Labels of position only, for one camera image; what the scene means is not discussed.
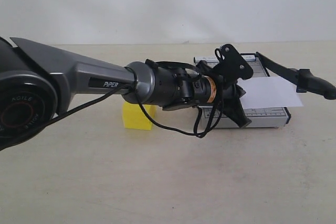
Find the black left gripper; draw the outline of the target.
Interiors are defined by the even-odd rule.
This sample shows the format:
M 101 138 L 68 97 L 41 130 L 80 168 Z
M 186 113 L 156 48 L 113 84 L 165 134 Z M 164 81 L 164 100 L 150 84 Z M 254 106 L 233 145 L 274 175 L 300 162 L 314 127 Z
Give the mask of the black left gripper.
M 242 107 L 240 98 L 246 91 L 238 85 L 237 80 L 247 70 L 247 65 L 240 68 L 240 64 L 229 64 L 220 61 L 211 67 L 204 60 L 196 64 L 196 68 L 202 72 L 202 77 L 196 82 L 198 89 L 204 93 L 203 97 L 197 95 L 200 105 L 213 106 L 218 110 L 224 110 L 239 128 L 245 128 L 251 123 Z

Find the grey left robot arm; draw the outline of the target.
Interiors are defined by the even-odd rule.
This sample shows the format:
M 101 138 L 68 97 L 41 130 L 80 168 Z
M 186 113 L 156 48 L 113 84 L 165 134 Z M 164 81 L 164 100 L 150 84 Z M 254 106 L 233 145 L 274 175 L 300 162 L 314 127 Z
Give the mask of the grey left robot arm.
M 176 61 L 135 61 L 118 66 L 23 38 L 1 40 L 1 149 L 39 134 L 73 113 L 76 94 L 113 94 L 143 109 L 164 111 L 210 105 L 238 127 L 246 127 L 238 79 L 252 68 L 231 46 L 217 49 L 219 62 L 193 66 Z

